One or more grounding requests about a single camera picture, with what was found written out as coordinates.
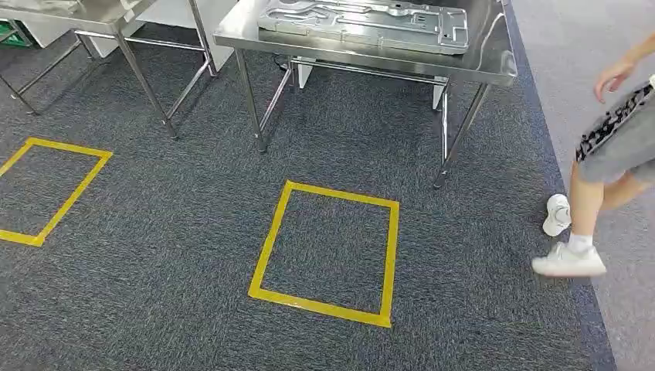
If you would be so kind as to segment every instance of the person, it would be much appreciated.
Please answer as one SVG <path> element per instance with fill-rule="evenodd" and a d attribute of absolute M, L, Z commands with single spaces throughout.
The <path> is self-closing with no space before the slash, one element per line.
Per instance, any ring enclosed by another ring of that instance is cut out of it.
<path fill-rule="evenodd" d="M 616 91 L 639 61 L 655 53 L 655 33 L 601 73 L 594 93 Z M 544 231 L 552 237 L 571 227 L 567 243 L 557 243 L 532 269 L 551 277 L 591 277 L 606 272 L 593 244 L 600 211 L 634 199 L 655 182 L 655 75 L 611 107 L 580 141 L 572 166 L 569 198 L 554 195 L 546 205 Z"/>

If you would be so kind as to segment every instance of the white sock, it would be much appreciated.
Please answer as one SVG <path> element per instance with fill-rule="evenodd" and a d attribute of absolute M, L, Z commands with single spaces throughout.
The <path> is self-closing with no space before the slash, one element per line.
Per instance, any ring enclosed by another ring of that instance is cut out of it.
<path fill-rule="evenodd" d="M 590 247 L 593 247 L 593 236 L 579 236 L 571 233 L 566 246 L 574 253 L 584 253 Z"/>
<path fill-rule="evenodd" d="M 555 219 L 560 223 L 571 224 L 571 213 L 568 207 L 560 207 L 555 211 Z"/>

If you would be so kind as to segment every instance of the gray shorts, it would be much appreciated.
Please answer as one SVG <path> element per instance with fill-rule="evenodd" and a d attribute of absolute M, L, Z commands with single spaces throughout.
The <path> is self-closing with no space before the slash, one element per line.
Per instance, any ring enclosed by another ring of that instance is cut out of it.
<path fill-rule="evenodd" d="M 642 84 L 622 97 L 582 136 L 575 157 L 587 182 L 611 182 L 624 172 L 655 182 L 655 89 Z"/>

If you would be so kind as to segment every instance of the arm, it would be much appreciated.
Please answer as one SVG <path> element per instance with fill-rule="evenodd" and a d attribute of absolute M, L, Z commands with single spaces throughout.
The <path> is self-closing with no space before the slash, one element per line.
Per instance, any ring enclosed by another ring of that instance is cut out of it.
<path fill-rule="evenodd" d="M 655 53 L 655 33 L 650 35 L 643 43 L 630 49 L 619 62 L 600 74 L 594 87 L 596 99 L 600 103 L 605 103 L 605 99 L 602 97 L 605 87 L 609 84 L 608 91 L 616 91 L 621 83 L 632 75 L 639 61 L 653 53 Z"/>

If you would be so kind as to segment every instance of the white sneaker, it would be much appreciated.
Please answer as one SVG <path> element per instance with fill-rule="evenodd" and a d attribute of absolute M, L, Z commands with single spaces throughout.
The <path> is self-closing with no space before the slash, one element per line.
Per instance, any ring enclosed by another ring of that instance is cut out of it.
<path fill-rule="evenodd" d="M 571 225 L 571 217 L 569 216 L 571 206 L 568 204 L 568 199 L 564 195 L 553 195 L 548 199 L 546 208 L 548 209 L 548 217 L 544 221 L 544 232 L 550 237 L 559 236 Z"/>
<path fill-rule="evenodd" d="M 550 277 L 591 277 L 607 272 L 594 246 L 577 254 L 558 242 L 547 257 L 532 260 L 532 269 Z"/>

